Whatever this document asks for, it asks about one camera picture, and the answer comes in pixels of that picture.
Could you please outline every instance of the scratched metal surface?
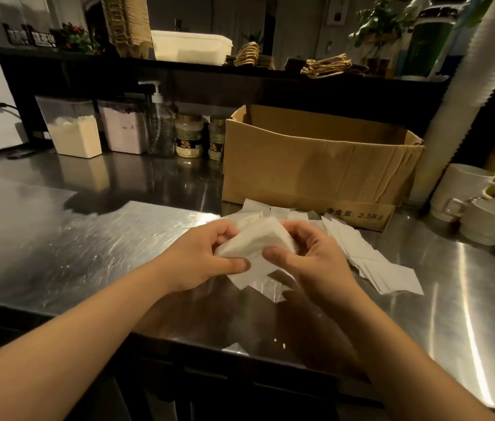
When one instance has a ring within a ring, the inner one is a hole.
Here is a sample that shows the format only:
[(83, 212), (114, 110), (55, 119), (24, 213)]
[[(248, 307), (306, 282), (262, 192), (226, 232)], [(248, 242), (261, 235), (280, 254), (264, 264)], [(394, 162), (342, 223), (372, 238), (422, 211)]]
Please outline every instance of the scratched metal surface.
[[(233, 209), (221, 203), (221, 190), (220, 172), (201, 160), (0, 155), (0, 304), (62, 313), (155, 257), (188, 227)], [(390, 261), (414, 268), (425, 296), (379, 296), (359, 279), (363, 289), (495, 407), (495, 247), (404, 210), (383, 233), (363, 237)], [(135, 331), (211, 348), (237, 342), (250, 356), (358, 375), (338, 328), (299, 292), (274, 304), (250, 287), (239, 291), (213, 278), (160, 300)]]

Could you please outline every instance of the cardboard box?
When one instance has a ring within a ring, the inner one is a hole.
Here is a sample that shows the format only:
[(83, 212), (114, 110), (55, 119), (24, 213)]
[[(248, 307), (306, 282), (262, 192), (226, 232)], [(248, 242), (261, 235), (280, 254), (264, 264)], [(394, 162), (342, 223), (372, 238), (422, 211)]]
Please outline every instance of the cardboard box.
[(410, 189), (422, 145), (399, 126), (242, 106), (226, 120), (222, 199), (329, 212), (381, 231)]

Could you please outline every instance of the ceramic mug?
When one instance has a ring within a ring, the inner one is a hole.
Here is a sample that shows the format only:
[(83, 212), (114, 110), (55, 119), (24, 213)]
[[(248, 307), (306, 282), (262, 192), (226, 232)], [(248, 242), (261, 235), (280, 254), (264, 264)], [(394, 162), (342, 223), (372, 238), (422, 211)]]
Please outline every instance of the ceramic mug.
[(482, 168), (450, 164), (431, 198), (431, 215), (446, 222), (454, 222), (463, 212), (449, 213), (447, 209), (453, 199), (465, 203), (476, 198), (495, 201), (495, 197), (487, 193), (490, 187), (495, 186), (494, 178), (495, 174)]
[(453, 202), (465, 206), (460, 233), (479, 244), (495, 245), (495, 201), (476, 199), (465, 203), (454, 199)]

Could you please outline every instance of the person's right arm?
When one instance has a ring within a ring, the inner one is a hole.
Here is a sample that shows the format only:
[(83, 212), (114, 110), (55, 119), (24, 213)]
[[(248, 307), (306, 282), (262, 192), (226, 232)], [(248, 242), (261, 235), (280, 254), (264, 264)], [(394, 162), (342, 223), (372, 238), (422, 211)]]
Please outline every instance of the person's right arm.
[(288, 220), (283, 226), (306, 254), (268, 247), (263, 256), (293, 275), (307, 296), (339, 324), (396, 419), (495, 421), (488, 408), (367, 296), (332, 237), (304, 221)]

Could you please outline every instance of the person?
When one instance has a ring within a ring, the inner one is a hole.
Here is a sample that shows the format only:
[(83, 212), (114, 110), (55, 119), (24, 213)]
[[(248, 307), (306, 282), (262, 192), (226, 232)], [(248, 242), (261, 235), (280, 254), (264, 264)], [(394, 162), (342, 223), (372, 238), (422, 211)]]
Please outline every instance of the person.
[[(263, 256), (293, 275), (341, 327), (395, 419), (495, 420), (371, 301), (333, 238), (304, 221), (283, 226), (302, 253), (268, 247)], [(192, 228), (152, 261), (1, 347), (0, 421), (64, 419), (156, 301), (209, 277), (249, 269), (245, 259), (214, 255), (237, 233), (225, 219)]]

